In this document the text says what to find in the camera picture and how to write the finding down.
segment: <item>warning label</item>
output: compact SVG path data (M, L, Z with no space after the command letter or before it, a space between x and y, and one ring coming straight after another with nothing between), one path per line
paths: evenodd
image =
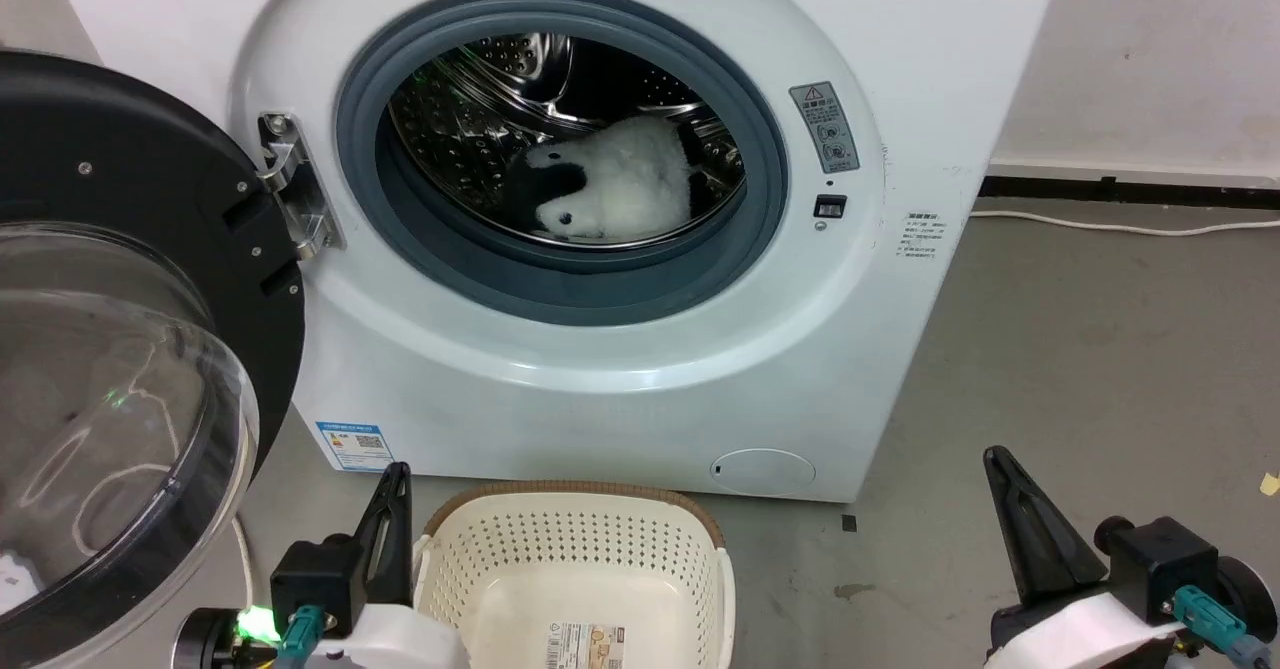
M622 669L627 631L608 624L552 622L547 669Z
M338 466L348 472L381 472L394 458L374 423L316 422Z
M858 168L858 150L854 148L849 119L831 82L791 87L791 100L800 109L805 125L809 125L822 173L854 171Z
M897 240L897 255L906 258L936 258L942 251L947 223L937 214L910 212L902 219L902 234Z

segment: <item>laundry basket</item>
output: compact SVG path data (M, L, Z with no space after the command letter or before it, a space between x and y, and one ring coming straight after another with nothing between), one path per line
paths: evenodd
M472 669L724 669L733 569L677 492L511 482L426 524L413 606L462 634Z

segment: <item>black baseboard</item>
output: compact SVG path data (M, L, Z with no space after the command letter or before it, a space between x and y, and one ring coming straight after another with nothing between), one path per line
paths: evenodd
M978 196L1015 196L1019 200L1119 201L1169 203L1175 207L1280 209L1280 191L1229 189L1221 185L1167 185L1167 183L1101 180L1042 180L1042 178L987 177Z

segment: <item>white fur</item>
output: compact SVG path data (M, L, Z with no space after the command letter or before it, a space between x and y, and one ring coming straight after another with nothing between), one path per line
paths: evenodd
M525 160L531 168L577 164L586 173L586 189L536 209L538 221L557 235L636 240L689 223L691 169L667 119L623 119L584 139L535 146ZM564 214L571 223L559 223Z

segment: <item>brown basket rim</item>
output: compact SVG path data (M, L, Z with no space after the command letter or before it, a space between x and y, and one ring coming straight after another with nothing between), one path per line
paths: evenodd
M451 514L454 513L460 507L467 504L467 501L474 501L476 499L483 499L485 496L499 496L507 495L507 492L603 492L603 495L614 496L631 496L634 499L648 499L653 501L663 501L663 504L669 504L672 507L678 507L680 509L689 510L695 519L703 524L703 528L712 537L712 545L716 549L724 549L724 535L719 530L719 524L716 519L703 509L698 501L689 499L681 492L673 492L668 490L660 490L654 487L641 487L636 485L621 485L614 482L584 482L573 481L572 478L541 478L541 481L524 481L524 482L493 482L488 485L481 485L479 487L470 489L467 491L457 492L448 501L435 509L435 514L426 522L426 528L424 530L428 536L435 536L435 532L440 531L440 524L444 519L448 519Z

